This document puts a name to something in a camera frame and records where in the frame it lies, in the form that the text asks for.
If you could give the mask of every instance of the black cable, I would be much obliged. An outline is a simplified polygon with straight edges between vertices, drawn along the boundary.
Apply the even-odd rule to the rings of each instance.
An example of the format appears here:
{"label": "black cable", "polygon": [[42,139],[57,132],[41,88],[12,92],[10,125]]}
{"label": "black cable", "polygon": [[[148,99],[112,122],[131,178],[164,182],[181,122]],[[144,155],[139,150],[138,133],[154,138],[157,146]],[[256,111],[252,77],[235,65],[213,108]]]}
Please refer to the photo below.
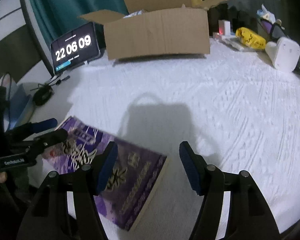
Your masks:
{"label": "black cable", "polygon": [[42,87],[44,87],[44,86],[49,86],[49,85],[50,85],[50,86],[54,86],[55,84],[59,85],[62,81],[67,80],[67,79],[69,79],[69,78],[70,78],[70,76],[66,76],[66,77],[65,77],[64,79],[62,79],[61,81],[58,80],[56,83],[54,83],[54,84],[52,84],[52,85],[50,85],[50,84],[51,84],[52,82],[54,82],[55,79],[52,80],[52,81],[50,81],[50,82],[47,83],[47,84],[41,84],[41,83],[38,83],[38,87],[37,87],[37,88],[30,89],[30,91],[40,89],[40,88],[42,88]]}
{"label": "black cable", "polygon": [[63,81],[66,81],[66,80],[68,80],[70,78],[70,76],[69,75],[67,75],[65,78],[63,78],[63,79],[59,79],[58,81],[56,81],[56,83],[54,83],[54,84],[52,84],[52,85],[50,85],[50,86],[54,86],[54,85],[60,85],[60,83],[61,82],[63,82]]}
{"label": "black cable", "polygon": [[19,7],[19,8],[17,8],[17,9],[15,9],[15,10],[13,10],[13,11],[9,12],[9,13],[7,13],[6,15],[4,15],[4,16],[2,16],[2,17],[0,18],[0,21],[1,21],[3,18],[7,17],[8,15],[10,15],[10,14],[12,14],[12,13],[14,13],[14,12],[16,12],[16,11],[20,10],[20,9],[21,9],[21,7]]}
{"label": "black cable", "polygon": [[6,72],[3,75],[2,81],[1,81],[1,86],[3,86],[3,81],[4,78],[6,77],[6,75],[9,75],[10,78],[10,83],[9,83],[9,92],[8,92],[8,119],[9,119],[9,123],[8,123],[8,128],[7,131],[10,129],[10,123],[11,123],[11,116],[10,116],[10,95],[11,95],[11,85],[12,85],[12,78],[9,72]]}

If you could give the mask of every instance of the book cover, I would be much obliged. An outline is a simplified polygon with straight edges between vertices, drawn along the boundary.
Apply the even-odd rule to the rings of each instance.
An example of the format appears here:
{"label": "book cover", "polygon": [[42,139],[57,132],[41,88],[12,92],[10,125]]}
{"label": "book cover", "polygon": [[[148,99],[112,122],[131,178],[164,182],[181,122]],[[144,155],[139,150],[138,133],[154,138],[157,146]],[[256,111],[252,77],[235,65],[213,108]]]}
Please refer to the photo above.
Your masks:
{"label": "book cover", "polygon": [[163,176],[167,157],[120,140],[73,116],[58,128],[68,131],[67,141],[46,149],[43,158],[60,174],[90,164],[109,141],[118,145],[118,158],[106,189],[94,199],[99,214],[127,231],[135,227]]}

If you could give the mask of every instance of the hand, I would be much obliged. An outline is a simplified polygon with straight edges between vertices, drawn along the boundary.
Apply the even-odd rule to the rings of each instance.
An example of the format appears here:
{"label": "hand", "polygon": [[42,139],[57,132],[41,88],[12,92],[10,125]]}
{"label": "hand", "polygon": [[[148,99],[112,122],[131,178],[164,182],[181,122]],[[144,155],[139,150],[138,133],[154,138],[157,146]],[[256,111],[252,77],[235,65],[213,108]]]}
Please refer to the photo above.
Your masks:
{"label": "hand", "polygon": [[6,180],[7,180],[7,173],[4,171],[4,172],[0,172],[0,183],[5,183]]}

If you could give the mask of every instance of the plastic bag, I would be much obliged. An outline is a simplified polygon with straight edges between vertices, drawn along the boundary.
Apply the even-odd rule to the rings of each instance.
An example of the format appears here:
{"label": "plastic bag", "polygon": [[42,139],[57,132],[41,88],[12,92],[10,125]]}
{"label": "plastic bag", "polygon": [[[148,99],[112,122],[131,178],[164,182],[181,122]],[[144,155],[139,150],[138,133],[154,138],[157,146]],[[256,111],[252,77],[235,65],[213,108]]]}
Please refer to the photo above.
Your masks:
{"label": "plastic bag", "polygon": [[241,43],[253,49],[265,49],[266,39],[256,34],[254,31],[241,27],[235,32]]}
{"label": "plastic bag", "polygon": [[260,18],[266,19],[273,24],[275,22],[274,14],[269,12],[263,4],[261,5],[261,8],[261,10],[257,11],[257,15]]}
{"label": "plastic bag", "polygon": [[227,37],[221,37],[220,39],[223,43],[230,45],[231,47],[237,49],[238,51],[241,52],[253,52],[256,51],[256,49],[253,49],[251,47],[247,47],[243,45],[240,42],[240,39],[236,36],[227,36]]}
{"label": "plastic bag", "polygon": [[146,10],[140,10],[140,11],[136,11],[134,13],[131,13],[129,15],[126,15],[124,18],[130,18],[130,17],[134,17],[134,16],[137,16],[137,15],[140,15],[140,14],[143,14],[143,13],[146,13],[147,11]]}

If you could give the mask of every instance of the bed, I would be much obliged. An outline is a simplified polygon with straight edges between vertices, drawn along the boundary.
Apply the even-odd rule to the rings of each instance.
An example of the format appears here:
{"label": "bed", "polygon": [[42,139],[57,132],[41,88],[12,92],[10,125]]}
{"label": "bed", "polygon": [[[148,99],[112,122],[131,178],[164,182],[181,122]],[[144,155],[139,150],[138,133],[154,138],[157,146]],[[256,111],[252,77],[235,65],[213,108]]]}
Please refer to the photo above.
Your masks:
{"label": "bed", "polygon": [[[275,70],[265,53],[237,52],[213,39],[210,45],[206,56],[108,61],[105,52],[72,70],[36,109],[32,122],[75,115],[169,156],[165,176],[134,231],[101,217],[109,239],[189,238],[202,197],[191,190],[178,156],[183,140],[222,171],[249,171],[280,232],[300,219],[300,79]],[[21,81],[34,82],[36,71]],[[29,178],[38,187],[53,168],[40,156],[37,161]],[[226,193],[218,238],[225,233],[227,206]]]}

